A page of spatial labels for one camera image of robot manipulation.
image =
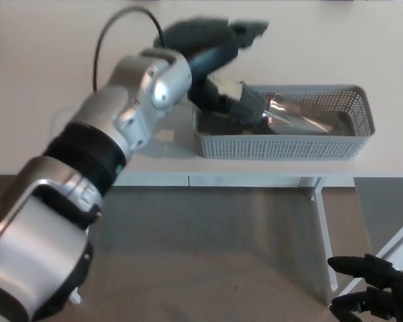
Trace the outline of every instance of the table top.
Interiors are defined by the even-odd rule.
[[[91,91],[95,42],[107,18],[131,1],[0,2],[0,174],[42,152]],[[262,174],[403,176],[403,2],[151,1],[166,26],[193,15],[270,21],[265,35],[221,72],[249,84],[356,84],[367,93],[376,133],[350,161],[206,160],[196,156],[191,111],[178,107],[122,178]],[[99,84],[124,55],[156,36],[129,15],[106,36]]]

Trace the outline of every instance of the silver robot arm segment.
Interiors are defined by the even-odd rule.
[[[43,155],[31,159],[0,198],[0,321],[59,312],[88,273],[85,228],[132,153],[191,86],[177,52],[125,57]]]

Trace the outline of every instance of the robot finger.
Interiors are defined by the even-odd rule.
[[[379,289],[389,288],[395,281],[401,280],[403,273],[394,269],[392,263],[370,254],[362,257],[337,256],[328,259],[328,265],[338,273],[364,278]]]
[[[390,320],[395,317],[395,307],[390,292],[368,287],[365,292],[343,295],[332,300],[332,307],[340,307],[347,312],[366,312],[374,317]]]

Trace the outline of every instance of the black cable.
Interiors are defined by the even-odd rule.
[[[98,70],[98,64],[99,64],[100,48],[101,48],[101,43],[103,42],[103,39],[104,39],[107,31],[119,18],[123,17],[127,13],[135,12],[135,11],[143,12],[143,13],[147,14],[147,16],[149,16],[149,18],[155,24],[156,30],[159,32],[159,39],[160,39],[161,47],[166,48],[163,30],[161,29],[160,23],[148,9],[140,7],[138,5],[132,5],[132,6],[125,7],[123,9],[119,10],[117,13],[115,13],[113,16],[111,16],[109,18],[109,20],[106,22],[106,24],[104,25],[104,27],[100,33],[99,39],[97,40],[97,45],[95,47],[95,53],[94,53],[93,92],[95,92],[97,90],[97,70]]]

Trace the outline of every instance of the gray plastic basket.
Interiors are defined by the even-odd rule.
[[[199,155],[217,159],[348,160],[355,157],[375,133],[367,97],[355,85],[251,86],[271,98],[281,93],[327,110],[345,112],[355,136],[235,135],[215,136],[198,132],[204,117],[194,111],[193,125]]]

